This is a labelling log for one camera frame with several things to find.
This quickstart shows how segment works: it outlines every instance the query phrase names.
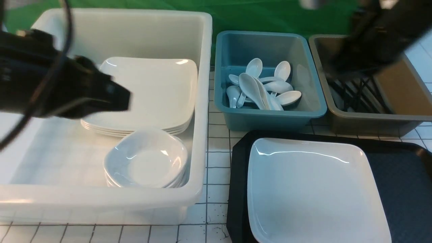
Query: black serving tray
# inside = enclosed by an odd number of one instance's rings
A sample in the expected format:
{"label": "black serving tray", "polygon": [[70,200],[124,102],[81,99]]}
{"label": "black serving tray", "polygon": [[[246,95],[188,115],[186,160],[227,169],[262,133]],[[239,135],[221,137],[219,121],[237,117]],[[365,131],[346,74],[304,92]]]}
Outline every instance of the black serving tray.
{"label": "black serving tray", "polygon": [[251,131],[232,150],[226,226],[233,243],[257,243],[249,225],[247,174],[251,146],[262,137],[358,146],[369,160],[392,242],[432,243],[432,153],[411,143],[279,131]]}

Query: green cloth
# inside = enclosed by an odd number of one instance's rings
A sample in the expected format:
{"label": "green cloth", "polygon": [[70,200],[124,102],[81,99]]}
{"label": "green cloth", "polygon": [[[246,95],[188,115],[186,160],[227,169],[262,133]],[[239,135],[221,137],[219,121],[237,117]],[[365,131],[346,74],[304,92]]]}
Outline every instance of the green cloth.
{"label": "green cloth", "polygon": [[[214,46],[217,34],[224,30],[296,33],[306,38],[313,34],[346,34],[357,0],[330,0],[320,10],[302,9],[299,0],[70,0],[70,3],[75,8],[206,12],[213,17]],[[44,11],[58,7],[58,0],[42,0],[9,10],[6,27],[10,32],[29,29]]]}

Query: black cable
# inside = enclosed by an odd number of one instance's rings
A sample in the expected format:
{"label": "black cable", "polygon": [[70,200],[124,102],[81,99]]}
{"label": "black cable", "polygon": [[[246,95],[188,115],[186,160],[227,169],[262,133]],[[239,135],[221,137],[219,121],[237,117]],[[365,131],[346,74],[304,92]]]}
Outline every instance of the black cable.
{"label": "black cable", "polygon": [[[4,1],[1,1],[0,6],[0,24],[3,22],[3,14],[4,14]],[[66,15],[66,41],[64,43],[62,51],[59,52],[57,57],[55,58],[53,65],[48,70],[45,77],[42,79],[39,86],[36,88],[35,92],[30,98],[29,105],[24,112],[21,120],[15,125],[12,131],[0,142],[0,151],[2,151],[9,143],[11,143],[19,133],[25,128],[25,126],[29,123],[30,119],[40,107],[40,105],[46,101],[48,96],[50,95],[52,89],[57,84],[57,77],[61,72],[64,63],[67,61],[67,53],[70,49],[73,39],[73,20],[72,13],[70,9],[70,5],[68,0],[59,0],[60,4],[63,5],[63,10]]]}

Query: white grid table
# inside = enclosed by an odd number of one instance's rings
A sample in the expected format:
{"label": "white grid table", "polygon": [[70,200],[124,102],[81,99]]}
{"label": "white grid table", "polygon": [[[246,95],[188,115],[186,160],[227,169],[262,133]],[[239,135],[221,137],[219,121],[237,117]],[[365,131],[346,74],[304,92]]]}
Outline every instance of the white grid table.
{"label": "white grid table", "polygon": [[[427,53],[425,63],[432,67],[432,56]],[[431,68],[416,66],[427,87],[432,91],[432,74],[425,76],[420,70]],[[191,206],[184,224],[178,226],[151,225],[23,225],[0,222],[0,243],[230,243],[226,229],[226,212],[231,166],[232,147],[244,136],[244,132],[229,131],[223,114],[214,105],[214,73],[210,75],[210,102],[208,126],[208,152],[203,195]],[[386,141],[416,143],[432,150],[432,123],[425,122],[403,137],[345,136],[334,134],[323,118],[314,119],[301,131],[307,134],[355,137]]]}

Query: white square plate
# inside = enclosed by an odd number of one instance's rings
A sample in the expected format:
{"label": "white square plate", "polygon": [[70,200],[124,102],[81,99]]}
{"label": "white square plate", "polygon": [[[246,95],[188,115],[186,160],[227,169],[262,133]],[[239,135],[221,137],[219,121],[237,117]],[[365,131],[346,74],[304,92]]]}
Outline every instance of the white square plate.
{"label": "white square plate", "polygon": [[260,243],[391,243],[367,157],[350,144],[256,140],[248,213]]}
{"label": "white square plate", "polygon": [[107,59],[100,71],[131,91],[126,112],[100,112],[84,118],[91,126],[116,131],[187,125],[194,113],[198,71],[188,59]]}

